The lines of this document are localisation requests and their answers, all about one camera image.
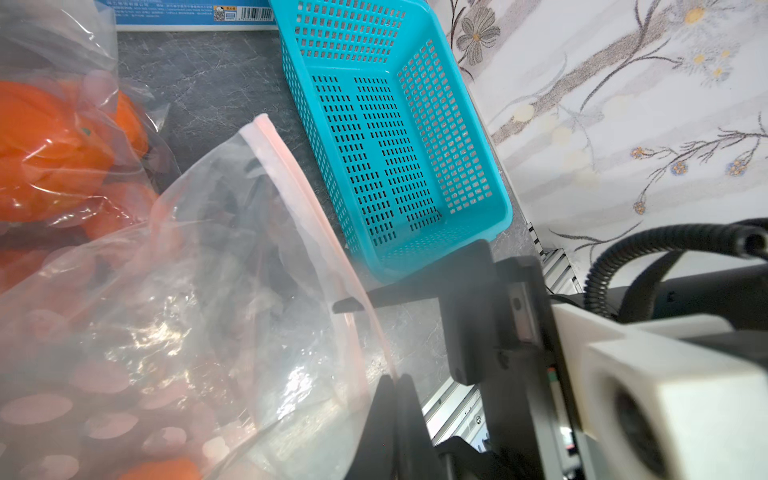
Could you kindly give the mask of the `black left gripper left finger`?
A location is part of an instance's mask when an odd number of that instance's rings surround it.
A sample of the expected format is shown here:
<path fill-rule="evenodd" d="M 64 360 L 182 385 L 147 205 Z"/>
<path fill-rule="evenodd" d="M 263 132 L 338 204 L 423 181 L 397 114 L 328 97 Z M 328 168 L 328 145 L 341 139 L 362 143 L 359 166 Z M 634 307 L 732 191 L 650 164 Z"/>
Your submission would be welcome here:
<path fill-rule="evenodd" d="M 346 480 L 393 479 L 396 472 L 395 382 L 380 378 Z"/>

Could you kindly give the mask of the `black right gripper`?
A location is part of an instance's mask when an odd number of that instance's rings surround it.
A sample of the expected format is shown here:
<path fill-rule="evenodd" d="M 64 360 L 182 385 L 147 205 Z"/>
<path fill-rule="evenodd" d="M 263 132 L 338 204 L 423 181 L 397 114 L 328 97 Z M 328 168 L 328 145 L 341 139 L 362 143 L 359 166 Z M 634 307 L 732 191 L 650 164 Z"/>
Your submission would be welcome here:
<path fill-rule="evenodd" d="M 453 436 L 438 445 L 451 479 L 565 479 L 576 470 L 566 448 L 567 417 L 550 377 L 551 318 L 533 257 L 496 262 L 475 241 L 395 283 L 367 292 L 374 308 L 438 299 L 451 375 L 480 394 L 484 451 Z"/>

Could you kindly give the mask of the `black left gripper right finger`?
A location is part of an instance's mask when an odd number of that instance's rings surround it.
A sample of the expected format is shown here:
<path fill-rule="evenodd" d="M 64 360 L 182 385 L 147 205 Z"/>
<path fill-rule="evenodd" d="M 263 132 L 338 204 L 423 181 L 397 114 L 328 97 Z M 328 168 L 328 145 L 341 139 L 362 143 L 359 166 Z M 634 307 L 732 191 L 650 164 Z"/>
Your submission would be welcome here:
<path fill-rule="evenodd" d="M 447 473 L 431 441 L 415 384 L 402 375 L 395 384 L 396 471 L 398 479 L 446 479 Z"/>

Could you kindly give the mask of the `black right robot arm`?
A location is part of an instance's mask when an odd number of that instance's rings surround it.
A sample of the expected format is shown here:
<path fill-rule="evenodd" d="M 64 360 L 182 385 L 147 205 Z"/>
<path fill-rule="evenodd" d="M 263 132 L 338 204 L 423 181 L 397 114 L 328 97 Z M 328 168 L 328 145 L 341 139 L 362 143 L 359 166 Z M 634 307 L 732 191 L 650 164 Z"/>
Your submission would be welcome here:
<path fill-rule="evenodd" d="M 765 219 L 631 234 L 578 296 L 478 241 L 368 298 L 437 300 L 452 378 L 478 391 L 487 437 L 437 434 L 411 377 L 388 375 L 350 479 L 767 475 Z"/>

